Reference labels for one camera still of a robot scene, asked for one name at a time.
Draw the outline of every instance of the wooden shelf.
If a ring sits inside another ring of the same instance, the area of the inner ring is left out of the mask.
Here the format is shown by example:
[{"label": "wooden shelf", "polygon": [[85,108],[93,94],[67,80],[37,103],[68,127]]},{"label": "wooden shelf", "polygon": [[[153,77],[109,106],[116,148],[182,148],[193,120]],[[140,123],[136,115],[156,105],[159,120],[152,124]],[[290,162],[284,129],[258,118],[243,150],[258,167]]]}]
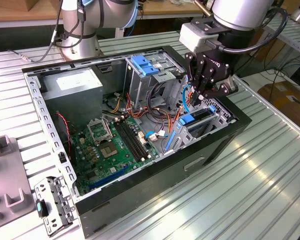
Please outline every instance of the wooden shelf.
[{"label": "wooden shelf", "polygon": [[[201,10],[192,3],[185,3],[177,6],[172,4],[169,0],[164,0],[162,2],[145,2],[143,12],[144,15],[174,15],[200,14]],[[0,22],[52,20],[56,17],[57,11],[50,0],[38,1],[38,3],[28,12],[0,7]]]}]

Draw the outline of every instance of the ram slot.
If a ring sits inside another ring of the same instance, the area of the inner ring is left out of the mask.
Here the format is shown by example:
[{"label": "ram slot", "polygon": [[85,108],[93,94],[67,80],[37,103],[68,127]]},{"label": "ram slot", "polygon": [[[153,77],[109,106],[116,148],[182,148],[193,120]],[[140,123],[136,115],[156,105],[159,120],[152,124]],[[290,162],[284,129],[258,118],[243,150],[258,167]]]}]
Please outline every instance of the ram slot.
[{"label": "ram slot", "polygon": [[140,162],[142,158],[147,156],[141,143],[136,139],[135,135],[125,122],[116,123],[114,124],[114,127],[137,162]]}]

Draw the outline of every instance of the motherboard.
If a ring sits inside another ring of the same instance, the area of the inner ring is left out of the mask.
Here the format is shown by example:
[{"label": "motherboard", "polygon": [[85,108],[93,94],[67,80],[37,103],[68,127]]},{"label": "motherboard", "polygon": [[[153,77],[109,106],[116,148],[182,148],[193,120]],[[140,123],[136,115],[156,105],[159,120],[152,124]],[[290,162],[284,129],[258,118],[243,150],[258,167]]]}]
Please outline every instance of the motherboard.
[{"label": "motherboard", "polygon": [[156,148],[132,117],[91,121],[71,135],[74,171],[81,196],[159,157]]}]

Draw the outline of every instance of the aluminum profile table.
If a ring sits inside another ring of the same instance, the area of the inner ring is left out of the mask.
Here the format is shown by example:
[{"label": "aluminum profile table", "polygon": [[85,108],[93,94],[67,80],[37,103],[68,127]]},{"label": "aluminum profile table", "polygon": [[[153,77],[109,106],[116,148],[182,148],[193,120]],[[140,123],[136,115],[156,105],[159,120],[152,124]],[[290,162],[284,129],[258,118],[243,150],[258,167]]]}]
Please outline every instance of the aluminum profile table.
[{"label": "aluminum profile table", "polygon": [[[281,21],[281,16],[276,16],[264,29],[272,34],[278,29]],[[284,30],[277,38],[300,52],[300,23],[289,19]]]},{"label": "aluminum profile table", "polygon": [[[171,45],[176,32],[100,41],[105,54]],[[40,57],[46,47],[26,49]],[[41,64],[63,61],[52,48]],[[30,187],[58,176],[21,68],[30,63],[0,52],[0,135],[17,138]],[[297,239],[300,235],[300,129],[240,79],[229,98],[251,119],[217,160],[108,225],[89,239]],[[48,240],[37,212],[0,228],[0,239]],[[79,221],[51,239],[83,240]]]}]

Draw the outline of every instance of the blue plastic latch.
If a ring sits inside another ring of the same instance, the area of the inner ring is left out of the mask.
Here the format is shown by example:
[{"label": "blue plastic latch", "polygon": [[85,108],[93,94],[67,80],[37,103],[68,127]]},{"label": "blue plastic latch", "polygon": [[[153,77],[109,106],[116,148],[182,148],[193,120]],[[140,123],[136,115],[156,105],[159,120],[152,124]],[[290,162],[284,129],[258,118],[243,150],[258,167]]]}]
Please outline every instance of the blue plastic latch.
[{"label": "blue plastic latch", "polygon": [[180,119],[182,119],[185,122],[185,124],[191,123],[192,121],[195,120],[194,117],[191,116],[190,114],[182,116]]},{"label": "blue plastic latch", "polygon": [[186,122],[182,118],[179,119],[179,123],[181,123],[182,126],[186,125]]},{"label": "blue plastic latch", "polygon": [[142,55],[132,56],[131,60],[133,64],[142,72],[144,76],[157,74],[159,72],[159,69],[152,66],[150,61]]},{"label": "blue plastic latch", "polygon": [[210,108],[211,112],[213,112],[213,113],[215,113],[217,111],[215,106],[210,105],[209,108]]},{"label": "blue plastic latch", "polygon": [[176,135],[176,132],[173,131],[173,133],[171,134],[171,137],[170,137],[168,143],[167,143],[166,146],[165,146],[165,150],[166,150],[166,151],[168,151],[168,149],[169,149],[169,147],[170,147],[170,145],[171,145],[171,142],[172,142],[172,140],[174,139],[175,135]]}]

